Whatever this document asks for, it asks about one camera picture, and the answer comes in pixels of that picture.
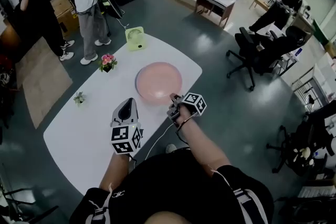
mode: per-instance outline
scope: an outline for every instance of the cardboard box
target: cardboard box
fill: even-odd
[[[64,13],[66,10],[72,8],[72,5],[69,0],[51,0],[50,1],[56,17]]]
[[[51,0],[63,37],[69,36],[79,28],[78,16],[69,0]]]
[[[79,28],[78,16],[73,8],[70,8],[57,17],[63,37],[69,36]]]

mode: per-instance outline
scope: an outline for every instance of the wooden desk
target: wooden desk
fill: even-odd
[[[254,6],[254,8],[257,6],[257,5],[259,5],[260,7],[262,7],[265,11],[268,11],[268,9],[269,9],[269,7],[267,6],[267,1],[265,1],[265,0],[254,0],[253,2],[252,2],[252,4],[250,5],[250,8],[249,9],[251,9],[251,7],[253,6],[253,4],[254,3],[256,3],[256,5]]]
[[[221,17],[219,24],[226,19],[223,28],[226,26],[229,20],[233,6],[235,5],[235,0],[196,0],[195,11],[197,12],[198,6],[203,6],[210,10],[209,15],[213,12]]]

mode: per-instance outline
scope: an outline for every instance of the person sitting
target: person sitting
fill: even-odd
[[[99,188],[87,191],[70,224],[271,223],[267,187],[232,166],[186,107],[176,122],[190,150],[171,144],[167,154],[145,160],[130,174],[128,155],[113,154]]]
[[[27,32],[39,31],[59,60],[69,60],[74,56],[73,52],[66,52],[65,49],[72,46],[75,41],[63,39],[53,6],[49,0],[19,0],[19,6],[23,13],[23,20],[27,25]]]

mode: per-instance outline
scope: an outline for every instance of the desk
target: desk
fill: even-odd
[[[221,22],[226,19],[223,26],[223,28],[225,28],[235,2],[235,0],[196,0],[194,12],[197,12],[198,6],[203,6],[204,8],[209,9],[209,15],[213,12],[221,17],[218,25],[220,25]]]
[[[265,0],[253,0],[252,4],[250,5],[250,8],[252,8],[253,4],[256,3],[256,5],[254,6],[254,8],[259,5],[260,7],[262,7],[265,11],[269,10],[269,6],[267,4],[265,4],[265,2],[267,3],[267,1]]]
[[[80,106],[74,95],[44,132],[44,140],[55,163],[66,178],[83,194],[98,187],[111,159],[110,122],[115,108],[133,97],[143,131],[141,146],[167,118],[167,105],[146,103],[136,91],[135,78],[141,68],[153,62],[168,62],[180,71],[182,89],[187,93],[202,74],[193,60],[167,43],[145,35],[146,49],[129,52],[127,45],[114,53],[118,65],[109,73],[96,70],[77,90],[86,95]]]

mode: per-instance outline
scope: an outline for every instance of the table leg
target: table leg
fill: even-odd
[[[198,1],[198,0],[196,0],[196,4],[195,4],[195,10],[194,10],[195,13],[197,12],[197,8],[198,8],[198,6],[199,6],[198,3],[197,3],[197,1]]]
[[[212,8],[211,8],[211,10],[210,10],[208,16],[210,16],[211,12],[214,10],[214,7],[215,7],[215,5],[212,5]]]
[[[225,28],[228,20],[229,20],[229,17],[226,18],[225,24],[223,25],[223,29]]]
[[[295,65],[296,64],[296,61],[295,62],[293,62],[293,63],[291,63],[290,65],[289,65],[289,67],[287,67],[283,72],[281,72],[280,74],[279,74],[279,76],[281,77],[283,74],[285,74],[293,65]]]
[[[253,6],[253,3],[254,3],[254,1],[252,2],[252,4],[250,5],[250,8],[249,9],[251,9],[252,8],[252,6]]]

